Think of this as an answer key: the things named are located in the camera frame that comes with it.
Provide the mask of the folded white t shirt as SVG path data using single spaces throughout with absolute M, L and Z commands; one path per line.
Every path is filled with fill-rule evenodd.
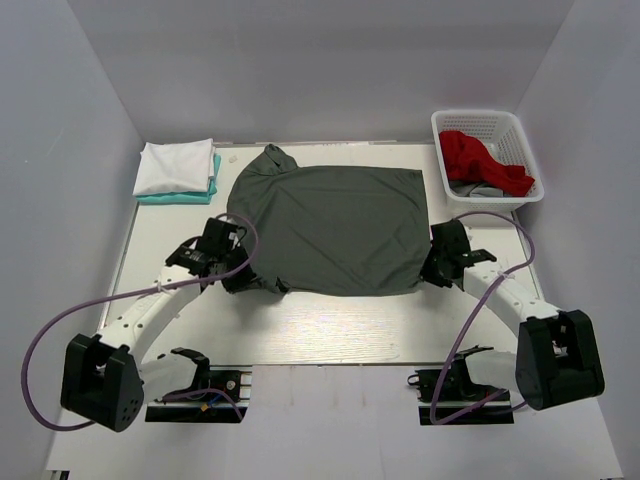
M 141 152 L 133 195 L 205 192 L 213 153 L 211 138 L 174 144 L 147 142 Z

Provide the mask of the white plastic basket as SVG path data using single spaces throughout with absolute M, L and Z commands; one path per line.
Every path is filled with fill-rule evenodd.
M 471 210 L 512 212 L 526 204 L 539 202 L 544 188 L 537 164 L 519 119 L 512 113 L 496 110 L 440 110 L 431 116 L 436 154 L 448 207 L 463 213 Z M 503 165 L 522 165 L 535 180 L 534 186 L 524 197 L 469 198 L 452 193 L 445 172 L 438 136 L 443 131 L 461 131 L 480 140 L 493 158 Z

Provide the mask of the grey t shirt in basket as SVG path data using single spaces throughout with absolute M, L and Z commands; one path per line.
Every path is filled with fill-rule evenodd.
M 452 193 L 459 197 L 469 198 L 503 198 L 504 191 L 489 185 L 486 182 L 465 183 L 452 181 L 449 183 Z

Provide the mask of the folded teal t shirt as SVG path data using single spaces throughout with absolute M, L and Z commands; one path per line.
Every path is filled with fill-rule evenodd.
M 141 205 L 208 205 L 217 193 L 216 180 L 221 166 L 221 156 L 213 153 L 211 175 L 205 192 L 178 192 L 138 195 L 136 200 Z

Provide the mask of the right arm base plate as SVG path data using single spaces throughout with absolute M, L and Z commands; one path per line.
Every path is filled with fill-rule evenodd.
M 431 426 L 431 403 L 440 374 L 439 368 L 415 370 L 407 377 L 407 385 L 417 392 L 418 414 L 421 426 Z M 447 372 L 438 397 L 435 418 L 440 420 L 459 410 L 471 406 L 498 392 L 495 387 L 472 384 L 465 373 Z M 510 425 L 514 423 L 511 396 L 508 391 L 502 393 L 483 406 L 462 415 L 447 426 Z

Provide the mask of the dark grey t shirt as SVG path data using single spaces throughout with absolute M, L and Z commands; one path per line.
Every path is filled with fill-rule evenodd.
M 419 170 L 299 166 L 270 144 L 238 175 L 227 210 L 253 225 L 256 255 L 228 292 L 308 291 L 332 296 L 411 292 L 430 249 Z

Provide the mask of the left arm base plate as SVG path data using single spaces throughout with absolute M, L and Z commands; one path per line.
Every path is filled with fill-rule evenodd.
M 147 423 L 240 424 L 252 387 L 249 366 L 211 366 L 193 385 L 147 405 Z

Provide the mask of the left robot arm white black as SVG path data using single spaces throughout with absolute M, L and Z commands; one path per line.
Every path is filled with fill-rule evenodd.
M 209 286 L 250 269 L 259 241 L 250 221 L 237 214 L 207 220 L 201 235 L 182 242 L 165 260 L 152 286 L 132 291 L 133 304 L 93 336 L 67 345 L 60 401 L 64 409 L 114 432 L 127 429 L 153 402 L 193 401 L 211 395 L 235 401 L 210 381 L 210 361 L 176 347 L 147 359 L 160 334 Z

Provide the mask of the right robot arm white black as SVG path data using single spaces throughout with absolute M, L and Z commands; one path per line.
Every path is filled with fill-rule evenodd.
M 562 310 L 537 298 L 484 249 L 474 250 L 458 219 L 431 228 L 431 248 L 422 279 L 438 287 L 457 287 L 476 299 L 470 316 L 489 309 L 514 334 L 515 352 L 493 347 L 462 349 L 456 338 L 451 353 L 427 394 L 432 403 L 453 394 L 483 404 L 507 391 L 540 411 L 597 397 L 604 373 L 590 317 Z

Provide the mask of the red t shirt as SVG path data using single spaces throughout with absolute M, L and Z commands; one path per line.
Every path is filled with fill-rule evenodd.
M 509 196 L 524 197 L 535 180 L 522 165 L 503 165 L 496 161 L 484 144 L 461 131 L 439 134 L 445 172 L 454 185 L 486 184 Z

